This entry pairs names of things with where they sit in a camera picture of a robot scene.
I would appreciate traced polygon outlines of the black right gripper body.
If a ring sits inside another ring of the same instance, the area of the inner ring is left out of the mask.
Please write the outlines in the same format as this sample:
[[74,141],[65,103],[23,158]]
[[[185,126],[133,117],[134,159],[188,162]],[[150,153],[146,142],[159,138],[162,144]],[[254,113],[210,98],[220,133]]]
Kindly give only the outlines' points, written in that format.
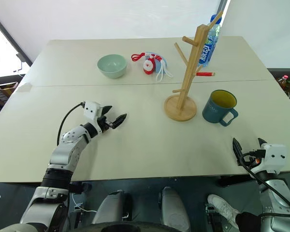
[[265,158],[265,153],[266,151],[261,149],[244,153],[243,154],[244,165],[248,169],[257,167],[261,163],[262,158]]

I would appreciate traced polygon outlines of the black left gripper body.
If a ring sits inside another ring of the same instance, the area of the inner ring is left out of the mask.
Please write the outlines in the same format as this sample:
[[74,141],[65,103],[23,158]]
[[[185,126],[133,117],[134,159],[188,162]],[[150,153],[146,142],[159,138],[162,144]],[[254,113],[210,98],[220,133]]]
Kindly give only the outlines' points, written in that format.
[[106,116],[99,117],[99,127],[102,132],[107,131],[109,128],[113,128],[114,124],[106,119]]

